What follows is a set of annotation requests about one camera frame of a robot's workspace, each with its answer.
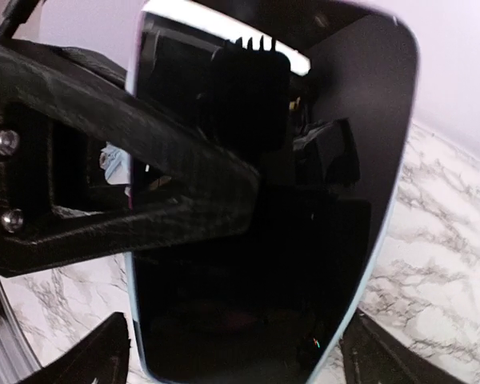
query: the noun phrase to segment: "silver screw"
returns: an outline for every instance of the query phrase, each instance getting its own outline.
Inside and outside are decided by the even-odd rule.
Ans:
[[[3,229],[10,234],[15,234],[23,228],[23,212],[22,210],[8,210],[0,218]]]
[[[0,130],[0,155],[12,156],[19,148],[19,134],[13,130]]]

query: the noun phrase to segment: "white marble table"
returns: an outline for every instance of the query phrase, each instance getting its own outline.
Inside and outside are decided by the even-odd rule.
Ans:
[[[480,161],[413,126],[404,163],[390,228],[360,307],[433,364],[480,384]],[[130,316],[121,255],[2,283],[43,365],[113,311]],[[135,345],[130,360],[128,383],[149,382]],[[345,382],[338,348],[317,382]]]

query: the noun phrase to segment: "gray marble vein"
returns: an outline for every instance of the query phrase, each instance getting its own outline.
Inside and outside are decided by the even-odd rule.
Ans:
[[[360,307],[400,342],[480,384],[480,161],[413,126],[382,252]],[[3,279],[43,365],[130,304],[121,255]],[[133,335],[130,321],[130,335]],[[149,382],[132,345],[129,383]],[[320,383],[344,384],[336,347]]]

